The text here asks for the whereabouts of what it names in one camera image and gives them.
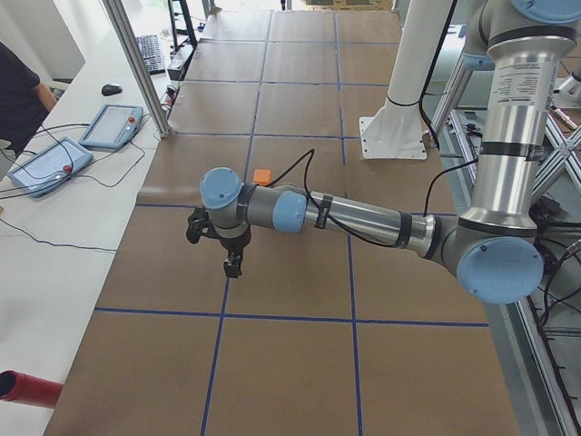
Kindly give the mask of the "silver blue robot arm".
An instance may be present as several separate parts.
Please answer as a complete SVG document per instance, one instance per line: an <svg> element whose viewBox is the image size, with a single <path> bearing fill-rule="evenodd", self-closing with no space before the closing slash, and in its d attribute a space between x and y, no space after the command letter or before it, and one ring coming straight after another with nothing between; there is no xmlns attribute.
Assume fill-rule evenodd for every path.
<svg viewBox="0 0 581 436"><path fill-rule="evenodd" d="M558 63L579 38L577 1L472 3L465 57L483 60L494 73L471 203L459 217L419 217L304 187L245 183L220 167L201 179L202 205L189 217L187 239L219 241L228 253L223 269L236 278L252 226L298 233L312 223L414 251L483 302L528 296L544 274L529 208L548 108Z"/></svg>

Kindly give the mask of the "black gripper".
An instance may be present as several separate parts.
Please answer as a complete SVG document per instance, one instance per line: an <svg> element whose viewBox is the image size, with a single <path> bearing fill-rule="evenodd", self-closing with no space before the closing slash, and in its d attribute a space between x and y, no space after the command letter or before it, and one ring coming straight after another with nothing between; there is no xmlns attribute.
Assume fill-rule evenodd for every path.
<svg viewBox="0 0 581 436"><path fill-rule="evenodd" d="M241 264L244 248L251 242L251 232L242 233L234 238L220 236L219 242L227 251L223 269L228 278L239 278L242 275Z"/></svg>

